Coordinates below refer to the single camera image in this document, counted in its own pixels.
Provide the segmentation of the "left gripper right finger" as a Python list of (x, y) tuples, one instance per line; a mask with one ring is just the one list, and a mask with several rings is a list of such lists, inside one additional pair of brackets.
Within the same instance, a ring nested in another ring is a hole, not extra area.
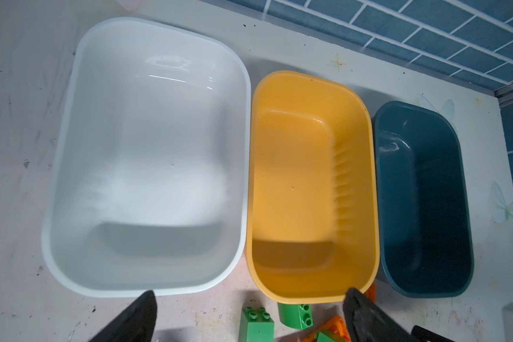
[(351, 341), (417, 341), (356, 288), (346, 292), (343, 314)]

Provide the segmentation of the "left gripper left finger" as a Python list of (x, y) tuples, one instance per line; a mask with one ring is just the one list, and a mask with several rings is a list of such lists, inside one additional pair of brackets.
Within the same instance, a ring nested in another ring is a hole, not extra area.
[(157, 313), (154, 291), (146, 291), (99, 331), (90, 342), (152, 341)]

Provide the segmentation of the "orange lego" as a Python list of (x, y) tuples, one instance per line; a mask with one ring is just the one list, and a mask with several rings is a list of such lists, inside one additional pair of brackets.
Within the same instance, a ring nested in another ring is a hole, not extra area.
[(372, 284), (369, 286), (366, 292), (363, 293), (364, 296), (369, 299), (372, 303), (376, 300), (376, 285)]
[(346, 342), (351, 341), (344, 320), (340, 316), (335, 316), (314, 332), (310, 333), (307, 337), (303, 338), (302, 342), (316, 342), (316, 338), (314, 336), (316, 332), (321, 330), (329, 330), (339, 336), (342, 336)]

